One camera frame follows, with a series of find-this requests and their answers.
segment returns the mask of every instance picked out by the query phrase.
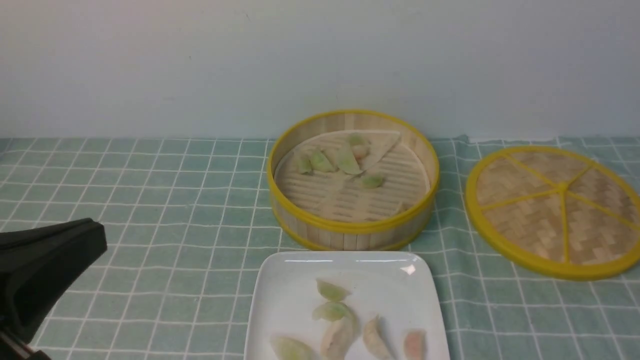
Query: grid pattern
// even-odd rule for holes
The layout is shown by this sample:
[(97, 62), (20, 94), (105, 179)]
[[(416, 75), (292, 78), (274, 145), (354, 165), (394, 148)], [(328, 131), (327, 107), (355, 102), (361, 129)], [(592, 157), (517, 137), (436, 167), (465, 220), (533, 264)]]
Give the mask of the grid pattern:
[[(433, 139), (432, 221), (406, 250), (434, 273), (454, 360), (640, 359), (640, 266), (558, 281), (497, 254), (462, 191), (487, 154), (532, 142)], [(640, 191), (640, 139), (558, 138)], [(0, 140), (0, 231), (83, 217), (109, 249), (56, 304), (32, 345), (54, 360), (239, 360), (258, 269), (301, 247), (271, 214), (272, 140)]]

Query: white plate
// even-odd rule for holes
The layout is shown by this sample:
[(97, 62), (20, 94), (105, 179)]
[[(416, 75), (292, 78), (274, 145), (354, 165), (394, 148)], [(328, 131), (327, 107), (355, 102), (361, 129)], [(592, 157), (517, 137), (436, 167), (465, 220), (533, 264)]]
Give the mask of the white plate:
[[(444, 321), (433, 277), (422, 258), (396, 251), (300, 251), (273, 254), (260, 267), (255, 284), (244, 360), (276, 360), (269, 339), (291, 336), (319, 349), (328, 322), (311, 319), (313, 309), (325, 302), (316, 279), (351, 292), (344, 303), (358, 315), (361, 325), (381, 316), (384, 338), (396, 359), (404, 359), (408, 329), (427, 331), (427, 360), (450, 360)], [(374, 359), (362, 337), (345, 360)]]

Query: black object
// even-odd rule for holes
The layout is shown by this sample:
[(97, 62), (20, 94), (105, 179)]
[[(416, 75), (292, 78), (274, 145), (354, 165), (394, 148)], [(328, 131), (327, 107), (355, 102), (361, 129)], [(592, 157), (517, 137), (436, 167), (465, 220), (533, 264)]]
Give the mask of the black object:
[[(90, 218), (0, 233), (0, 327), (5, 334), (31, 342), (53, 305), (106, 250), (104, 226)], [(3, 357), (2, 349), (2, 360), (47, 359), (40, 352)]]

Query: bamboo steamer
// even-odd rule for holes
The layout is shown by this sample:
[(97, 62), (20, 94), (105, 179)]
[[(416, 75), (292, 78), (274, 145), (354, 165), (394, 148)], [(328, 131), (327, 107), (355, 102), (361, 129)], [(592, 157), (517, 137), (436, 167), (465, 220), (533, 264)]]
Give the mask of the bamboo steamer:
[[(384, 152), (364, 173), (383, 173), (381, 187), (363, 189), (360, 177), (341, 171), (298, 174), (294, 152), (320, 147), (331, 159), (354, 132), (370, 141), (368, 157)], [(395, 250), (429, 221), (439, 171), (433, 146), (411, 125), (373, 111), (342, 110), (315, 115), (285, 132), (269, 155), (268, 183), (275, 218), (304, 247)]]
[(471, 171), (465, 200), (485, 240), (532, 271), (591, 281), (640, 259), (637, 193), (573, 152), (540, 146), (494, 152)]

